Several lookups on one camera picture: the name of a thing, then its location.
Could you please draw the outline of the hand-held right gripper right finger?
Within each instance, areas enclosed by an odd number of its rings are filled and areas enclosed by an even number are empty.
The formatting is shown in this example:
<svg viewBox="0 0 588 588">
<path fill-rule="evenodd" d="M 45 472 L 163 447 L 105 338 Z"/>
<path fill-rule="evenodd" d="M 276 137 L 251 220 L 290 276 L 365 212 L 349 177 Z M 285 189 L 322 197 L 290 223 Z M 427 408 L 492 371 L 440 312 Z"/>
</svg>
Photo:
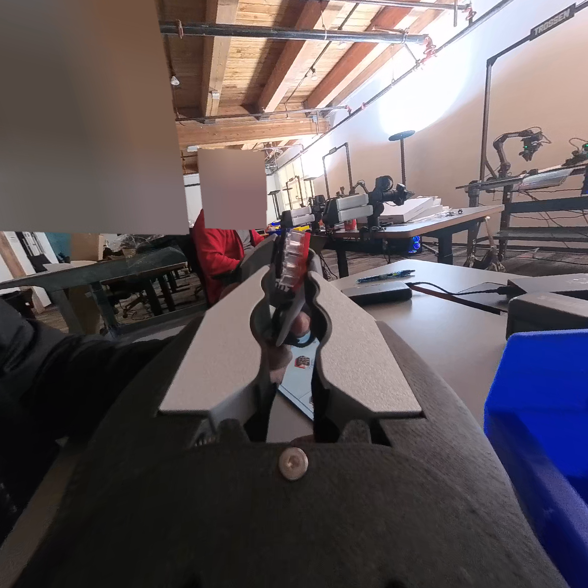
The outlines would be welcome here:
<svg viewBox="0 0 588 588">
<path fill-rule="evenodd" d="M 423 409 L 379 322 L 315 271 L 305 279 L 312 333 L 313 425 L 342 432 L 353 420 L 411 419 Z"/>
</svg>

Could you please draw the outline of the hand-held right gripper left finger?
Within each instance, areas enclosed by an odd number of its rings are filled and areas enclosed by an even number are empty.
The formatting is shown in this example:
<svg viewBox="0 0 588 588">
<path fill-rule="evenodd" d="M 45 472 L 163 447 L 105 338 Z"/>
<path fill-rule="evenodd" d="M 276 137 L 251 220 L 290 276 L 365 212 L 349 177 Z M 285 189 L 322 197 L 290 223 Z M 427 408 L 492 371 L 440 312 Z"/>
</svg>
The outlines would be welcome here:
<svg viewBox="0 0 588 588">
<path fill-rule="evenodd" d="M 275 397 L 266 336 L 272 320 L 263 266 L 205 315 L 159 405 L 163 415 L 204 417 L 213 429 L 225 419 L 246 424 L 269 414 Z"/>
</svg>

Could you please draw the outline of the red and clear brick assembly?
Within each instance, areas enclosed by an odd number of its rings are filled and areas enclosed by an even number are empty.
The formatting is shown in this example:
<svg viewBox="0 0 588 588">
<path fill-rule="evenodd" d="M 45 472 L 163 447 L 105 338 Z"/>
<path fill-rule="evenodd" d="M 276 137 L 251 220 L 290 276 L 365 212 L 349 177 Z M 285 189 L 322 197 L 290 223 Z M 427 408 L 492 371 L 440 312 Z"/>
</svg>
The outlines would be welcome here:
<svg viewBox="0 0 588 588">
<path fill-rule="evenodd" d="M 302 286 L 307 273 L 311 233 L 289 229 L 279 237 L 275 256 L 278 291 L 292 294 Z"/>
</svg>

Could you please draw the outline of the person's left forearm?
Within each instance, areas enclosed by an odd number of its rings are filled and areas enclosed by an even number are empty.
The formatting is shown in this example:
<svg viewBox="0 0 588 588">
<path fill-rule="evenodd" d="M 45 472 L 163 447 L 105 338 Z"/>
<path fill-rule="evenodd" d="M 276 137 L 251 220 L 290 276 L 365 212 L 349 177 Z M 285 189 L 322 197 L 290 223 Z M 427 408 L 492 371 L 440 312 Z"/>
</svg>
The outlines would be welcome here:
<svg viewBox="0 0 588 588">
<path fill-rule="evenodd" d="M 50 445 L 91 436 L 129 383 L 182 334 L 117 343 L 36 326 L 47 337 L 48 355 L 30 389 L 29 411 Z"/>
</svg>

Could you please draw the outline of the white grey robot base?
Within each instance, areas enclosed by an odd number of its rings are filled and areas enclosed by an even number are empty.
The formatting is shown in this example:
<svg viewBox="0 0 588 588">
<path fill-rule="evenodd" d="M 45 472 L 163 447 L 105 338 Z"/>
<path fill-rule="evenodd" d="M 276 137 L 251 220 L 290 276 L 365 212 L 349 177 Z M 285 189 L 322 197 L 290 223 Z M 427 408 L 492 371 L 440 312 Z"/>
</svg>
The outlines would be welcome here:
<svg viewBox="0 0 588 588">
<path fill-rule="evenodd" d="M 299 226 L 307 226 L 314 222 L 315 216 L 311 207 L 284 210 L 281 216 L 281 229 L 293 229 Z"/>
<path fill-rule="evenodd" d="M 338 196 L 326 201 L 322 222 L 325 226 L 334 226 L 372 215 L 373 206 L 368 194 Z"/>
</svg>

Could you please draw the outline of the grey desk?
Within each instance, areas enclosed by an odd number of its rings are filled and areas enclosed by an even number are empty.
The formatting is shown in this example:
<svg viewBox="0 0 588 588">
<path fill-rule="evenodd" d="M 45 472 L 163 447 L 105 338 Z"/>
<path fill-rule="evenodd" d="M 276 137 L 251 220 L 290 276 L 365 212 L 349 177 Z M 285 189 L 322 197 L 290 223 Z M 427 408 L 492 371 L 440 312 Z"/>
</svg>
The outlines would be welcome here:
<svg viewBox="0 0 588 588">
<path fill-rule="evenodd" d="M 345 280 L 332 284 L 339 290 L 351 286 Z M 483 425 L 484 404 L 506 344 L 505 318 L 423 293 L 366 312 L 383 335 L 395 334 L 409 345 Z"/>
</svg>

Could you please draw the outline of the light blue instruction booklet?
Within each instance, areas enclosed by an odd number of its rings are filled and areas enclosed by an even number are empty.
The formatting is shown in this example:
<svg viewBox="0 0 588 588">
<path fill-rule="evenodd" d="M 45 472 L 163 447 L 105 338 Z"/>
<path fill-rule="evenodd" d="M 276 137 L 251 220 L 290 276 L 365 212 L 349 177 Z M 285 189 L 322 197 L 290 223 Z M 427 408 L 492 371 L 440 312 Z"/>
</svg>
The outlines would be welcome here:
<svg viewBox="0 0 588 588">
<path fill-rule="evenodd" d="M 313 421 L 314 408 L 312 399 L 312 378 L 315 367 L 315 356 L 306 350 L 294 354 L 278 391 L 286 401 L 296 408 L 302 415 Z"/>
</svg>

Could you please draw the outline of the black power bank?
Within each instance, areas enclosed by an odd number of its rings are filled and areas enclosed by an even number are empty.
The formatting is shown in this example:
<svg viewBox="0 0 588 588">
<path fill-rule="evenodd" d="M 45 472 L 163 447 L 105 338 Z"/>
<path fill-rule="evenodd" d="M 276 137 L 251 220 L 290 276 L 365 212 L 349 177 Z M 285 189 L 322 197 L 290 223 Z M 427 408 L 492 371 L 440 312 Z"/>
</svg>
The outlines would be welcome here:
<svg viewBox="0 0 588 588">
<path fill-rule="evenodd" d="M 361 307 L 406 302 L 412 298 L 412 290 L 403 281 L 359 283 L 341 292 Z"/>
</svg>

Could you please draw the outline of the blue patterned pen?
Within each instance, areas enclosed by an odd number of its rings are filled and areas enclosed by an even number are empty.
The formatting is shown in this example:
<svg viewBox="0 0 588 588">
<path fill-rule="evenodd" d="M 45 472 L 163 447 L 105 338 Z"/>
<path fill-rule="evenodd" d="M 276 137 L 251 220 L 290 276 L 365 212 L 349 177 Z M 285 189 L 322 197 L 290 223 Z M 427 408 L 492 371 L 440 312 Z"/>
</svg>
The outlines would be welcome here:
<svg viewBox="0 0 588 588">
<path fill-rule="evenodd" d="M 413 276 L 415 274 L 415 271 L 416 271 L 415 269 L 404 269 L 404 270 L 398 270 L 398 271 L 389 272 L 389 273 L 382 273 L 379 275 L 361 277 L 356 280 L 356 283 L 372 283 L 372 282 L 385 281 L 385 280 L 392 279 L 392 278 L 409 277 L 409 276 Z"/>
</svg>

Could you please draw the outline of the black floor lamp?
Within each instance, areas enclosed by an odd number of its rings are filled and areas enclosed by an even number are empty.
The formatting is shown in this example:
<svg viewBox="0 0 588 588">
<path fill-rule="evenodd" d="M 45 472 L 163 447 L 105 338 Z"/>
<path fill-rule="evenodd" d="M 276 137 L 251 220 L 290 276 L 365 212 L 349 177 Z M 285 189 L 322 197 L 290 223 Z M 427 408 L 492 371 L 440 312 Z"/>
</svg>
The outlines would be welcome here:
<svg viewBox="0 0 588 588">
<path fill-rule="evenodd" d="M 414 129 L 404 130 L 388 137 L 389 142 L 398 142 L 400 144 L 400 158 L 401 158 L 401 183 L 406 185 L 406 154 L 405 141 L 414 136 L 416 131 Z"/>
</svg>

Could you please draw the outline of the blue plastic storage bin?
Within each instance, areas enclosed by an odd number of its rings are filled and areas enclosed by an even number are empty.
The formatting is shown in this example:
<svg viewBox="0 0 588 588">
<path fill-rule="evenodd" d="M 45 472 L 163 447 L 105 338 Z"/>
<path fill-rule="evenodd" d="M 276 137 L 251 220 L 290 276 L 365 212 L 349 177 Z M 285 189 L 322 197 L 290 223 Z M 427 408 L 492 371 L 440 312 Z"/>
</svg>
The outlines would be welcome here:
<svg viewBox="0 0 588 588">
<path fill-rule="evenodd" d="M 542 547 L 570 587 L 587 587 L 587 330 L 512 334 L 484 432 Z"/>
</svg>

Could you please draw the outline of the black cube device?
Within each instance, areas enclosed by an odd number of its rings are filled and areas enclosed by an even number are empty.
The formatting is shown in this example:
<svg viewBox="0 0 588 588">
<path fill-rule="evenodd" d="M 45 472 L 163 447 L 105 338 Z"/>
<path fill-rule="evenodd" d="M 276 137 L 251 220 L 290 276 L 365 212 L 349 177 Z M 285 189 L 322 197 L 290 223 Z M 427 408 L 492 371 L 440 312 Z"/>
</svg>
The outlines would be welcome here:
<svg viewBox="0 0 588 588">
<path fill-rule="evenodd" d="M 587 329 L 587 301 L 558 293 L 526 293 L 509 301 L 505 338 L 512 334 Z"/>
</svg>

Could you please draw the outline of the person's clothed torso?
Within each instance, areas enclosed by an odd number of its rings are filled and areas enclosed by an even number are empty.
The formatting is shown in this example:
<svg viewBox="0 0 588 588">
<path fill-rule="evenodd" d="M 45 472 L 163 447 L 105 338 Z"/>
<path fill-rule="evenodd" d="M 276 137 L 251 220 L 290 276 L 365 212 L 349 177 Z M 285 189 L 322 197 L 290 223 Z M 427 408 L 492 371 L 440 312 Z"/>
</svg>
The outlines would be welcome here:
<svg viewBox="0 0 588 588">
<path fill-rule="evenodd" d="M 1 300 L 1 541 L 59 453 L 59 445 L 22 400 L 64 334 Z"/>
</svg>

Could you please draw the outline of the flat black device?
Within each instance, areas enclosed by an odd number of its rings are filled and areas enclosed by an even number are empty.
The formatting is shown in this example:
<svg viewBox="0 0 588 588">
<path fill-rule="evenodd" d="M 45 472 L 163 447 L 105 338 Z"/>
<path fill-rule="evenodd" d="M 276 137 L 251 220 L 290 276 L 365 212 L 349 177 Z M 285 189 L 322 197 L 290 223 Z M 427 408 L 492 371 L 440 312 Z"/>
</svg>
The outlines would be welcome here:
<svg viewBox="0 0 588 588">
<path fill-rule="evenodd" d="M 515 296 L 524 293 L 556 293 L 558 295 L 587 300 L 587 274 L 517 277 L 507 285 L 515 290 Z"/>
</svg>

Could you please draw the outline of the tall black metal frame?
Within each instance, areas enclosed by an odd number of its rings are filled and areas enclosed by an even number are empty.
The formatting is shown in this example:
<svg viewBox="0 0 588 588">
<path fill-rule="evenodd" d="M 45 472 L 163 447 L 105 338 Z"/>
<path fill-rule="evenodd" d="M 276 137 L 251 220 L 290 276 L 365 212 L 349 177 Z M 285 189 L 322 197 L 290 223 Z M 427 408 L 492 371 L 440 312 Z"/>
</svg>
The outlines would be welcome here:
<svg viewBox="0 0 588 588">
<path fill-rule="evenodd" d="M 540 36 L 550 32 L 564 22 L 572 19 L 577 13 L 587 8 L 587 1 L 582 1 L 579 4 L 574 3 L 562 11 L 558 11 L 542 23 L 534 26 L 529 34 L 522 39 L 516 41 L 510 46 L 502 49 L 495 55 L 489 57 L 486 60 L 486 70 L 484 78 L 484 94 L 483 94 L 483 117 L 482 117 L 482 129 L 481 129 L 481 155 L 479 164 L 479 181 L 485 179 L 487 163 L 488 163 L 488 134 L 489 134 L 489 115 L 490 115 L 490 94 L 492 85 L 492 72 L 493 67 L 497 60 L 507 55 L 514 49 L 521 47 L 522 45 L 531 42 Z"/>
</svg>

